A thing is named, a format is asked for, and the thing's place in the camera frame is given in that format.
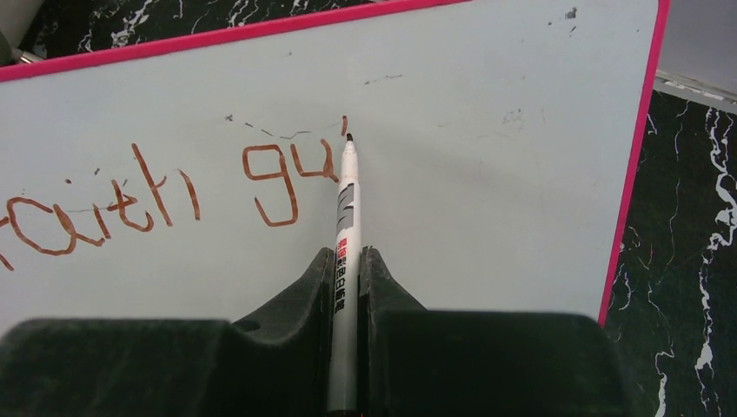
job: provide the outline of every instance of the pink whiteboard frame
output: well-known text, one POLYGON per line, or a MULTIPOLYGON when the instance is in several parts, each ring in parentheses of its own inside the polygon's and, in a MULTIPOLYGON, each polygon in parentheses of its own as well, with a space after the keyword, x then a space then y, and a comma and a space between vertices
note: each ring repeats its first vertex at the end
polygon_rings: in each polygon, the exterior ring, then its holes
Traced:
MULTIPOLYGON (((116 48, 113 50, 100 50, 87 54, 54 58, 29 65, 14 65, 0 68, 0 83, 33 76, 44 76, 57 72, 79 70, 82 68, 95 67, 109 63, 120 63, 131 59, 141 59, 149 56, 170 54, 181 50, 191 50, 220 43, 242 41, 244 39, 275 35, 292 30, 303 30, 326 24, 377 17, 408 10, 425 9, 445 4, 462 3, 465 1, 469 0, 390 0, 381 3, 370 3, 343 9, 310 13, 297 17, 287 17, 267 22, 252 23, 239 28, 213 30, 196 35, 175 37, 161 41, 126 46, 124 48, 116 48)), ((645 121, 647 120, 650 98, 653 94, 655 71, 657 70, 658 60, 661 54, 661 46, 665 35, 667 12, 669 8, 670 0, 658 0, 658 13, 655 18, 653 37, 650 43, 650 53, 647 59, 645 80, 642 84, 640 107, 634 126, 634 137, 629 155, 629 163, 627 165, 624 189, 622 191, 617 226, 614 232, 612 254, 609 258, 607 279, 605 280, 604 293, 601 297, 599 324, 602 326, 604 326, 604 323, 606 322, 608 305, 612 296, 612 285, 614 284, 614 275, 619 261, 620 242, 622 235, 624 234, 627 212, 632 199, 634 176, 637 171, 637 162, 640 158, 642 137, 645 133, 645 121)))

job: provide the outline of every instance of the marker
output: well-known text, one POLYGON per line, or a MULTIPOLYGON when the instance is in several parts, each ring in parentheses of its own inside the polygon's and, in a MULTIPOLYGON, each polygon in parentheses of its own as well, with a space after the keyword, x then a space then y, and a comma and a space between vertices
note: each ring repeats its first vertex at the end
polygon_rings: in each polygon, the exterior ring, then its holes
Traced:
POLYGON ((360 415, 356 411, 358 344, 358 261, 361 257, 361 192, 358 155, 353 136, 346 135, 338 185, 335 239, 333 343, 328 370, 328 416, 360 415))

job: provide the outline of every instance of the written word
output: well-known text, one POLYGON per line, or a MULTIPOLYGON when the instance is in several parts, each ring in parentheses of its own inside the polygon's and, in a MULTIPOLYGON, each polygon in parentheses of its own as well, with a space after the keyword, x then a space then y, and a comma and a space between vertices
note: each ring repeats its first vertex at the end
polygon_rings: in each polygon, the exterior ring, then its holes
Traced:
MULTIPOLYGON (((322 170, 319 170, 319 171, 305 171, 302 168, 302 163, 300 162, 299 155, 297 154, 296 146, 294 144, 291 144, 289 146, 289 150, 291 152, 292 159, 294 161, 297 173, 303 177, 319 176, 319 177, 329 178, 333 180, 334 182, 338 182, 338 178, 335 176, 334 171, 333 171, 333 156, 332 156, 332 150, 330 148, 330 145, 324 139, 321 139, 320 143, 325 148, 326 157, 325 157, 325 163, 323 164, 322 170)), ((171 221, 171 218, 169 217, 169 212, 167 211, 166 205, 164 204, 161 194, 159 192, 161 187, 163 187, 166 184, 167 176, 164 175, 160 182, 155 182, 149 171, 149 167, 147 166, 146 161, 143 159, 143 155, 141 154, 141 151, 138 148, 138 146, 135 143, 132 143, 131 148, 133 149, 133 155, 138 161, 138 167, 140 168, 143 174, 143 179, 148 184, 149 190, 154 197, 154 201, 156 202, 156 208, 161 214, 161 217, 164 223, 168 227, 172 227, 174 223, 171 221)), ((294 190, 294 187, 292 186, 292 181, 289 178, 289 172, 287 171, 286 161, 285 161, 284 154, 282 153, 281 149, 276 144, 249 146, 243 150, 242 164, 243 164, 243 171, 245 175, 253 181, 263 181, 263 180, 268 180, 268 179, 281 178, 284 180, 284 184, 286 185, 287 192, 289 195, 289 201, 290 201, 291 208, 292 208, 292 217, 289 220, 280 221, 280 222, 274 222, 270 220, 267 214, 265 213, 265 211, 263 210, 261 203, 258 201, 258 197, 254 197, 254 202, 256 203, 256 209, 258 210, 258 213, 261 215, 261 218, 266 223, 266 225, 270 227, 280 227, 280 226, 286 226, 286 225, 295 223, 299 215, 299 208, 297 206, 295 190, 294 190), (249 155, 254 152, 277 152, 279 154, 279 171, 271 173, 271 174, 254 175, 251 172, 250 166, 249 166, 249 155)), ((194 218, 196 221, 199 221, 201 220, 202 216, 200 212, 200 202, 197 198, 195 186, 192 180, 183 170, 178 169, 177 172, 179 173, 179 176, 181 177, 183 186, 187 189, 187 192, 189 194, 189 197, 192 203, 192 212, 193 212, 194 218)), ((49 207, 36 200, 22 197, 22 196, 12 197, 5 203, 7 215, 0 218, 0 228, 10 225, 16 237, 21 243, 28 245, 29 247, 35 249, 36 252, 42 255, 51 255, 51 256, 71 255, 74 252, 76 245, 79 242, 88 243, 89 245, 99 248, 107 240, 112 239, 112 234, 110 233, 110 230, 108 229, 105 219, 103 218, 103 213, 106 213, 106 212, 109 212, 109 213, 117 212, 118 214, 117 217, 120 219, 120 221, 125 226, 133 228, 142 233, 150 232, 154 228, 153 216, 148 211, 144 210, 143 215, 146 219, 145 223, 137 223, 137 222, 131 221, 128 216, 128 213, 129 213, 131 206, 138 203, 138 199, 136 199, 132 195, 124 194, 121 190, 121 186, 118 184, 116 180, 111 180, 110 185, 112 187, 112 192, 115 195, 116 202, 111 203, 106 208, 99 208, 97 207, 96 204, 93 203, 91 204, 92 206, 91 209, 81 210, 82 212, 90 212, 91 215, 95 217, 96 223, 98 227, 100 228, 99 238, 89 237, 87 235, 83 235, 79 233, 78 231, 76 231, 74 222, 70 219, 69 215, 58 204, 51 204, 51 206, 49 207), (58 220, 60 229, 66 235, 69 235, 69 244, 66 246, 66 248, 45 248, 40 243, 34 241, 31 237, 28 237, 23 232, 23 229, 21 227, 22 222, 20 222, 18 219, 17 207, 19 204, 27 205, 34 209, 38 209, 39 212, 45 213, 46 215, 55 216, 56 219, 58 220)), ((0 262, 9 271, 15 270, 13 265, 10 263, 10 261, 7 258, 5 258, 2 252, 0 252, 0 262)))

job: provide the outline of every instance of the whiteboard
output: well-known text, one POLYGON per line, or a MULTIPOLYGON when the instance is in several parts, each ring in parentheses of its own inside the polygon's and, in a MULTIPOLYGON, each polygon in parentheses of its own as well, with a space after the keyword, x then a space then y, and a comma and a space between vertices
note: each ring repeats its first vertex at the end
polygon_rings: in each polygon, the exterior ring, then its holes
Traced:
POLYGON ((391 3, 0 71, 0 330, 259 307, 334 244, 343 115, 363 243, 423 305, 597 318, 658 3, 346 21, 391 3))

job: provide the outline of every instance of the black marble surface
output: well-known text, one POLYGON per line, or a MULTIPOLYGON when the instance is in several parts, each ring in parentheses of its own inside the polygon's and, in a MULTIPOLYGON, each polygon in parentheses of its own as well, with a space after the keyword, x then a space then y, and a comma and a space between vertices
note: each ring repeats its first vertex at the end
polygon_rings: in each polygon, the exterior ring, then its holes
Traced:
MULTIPOLYGON (((364 0, 47 0, 23 47, 66 56, 364 0)), ((737 416, 735 115, 655 92, 605 326, 642 415, 737 416)))
POLYGON ((648 113, 606 330, 645 415, 734 416, 737 116, 659 92, 648 113))

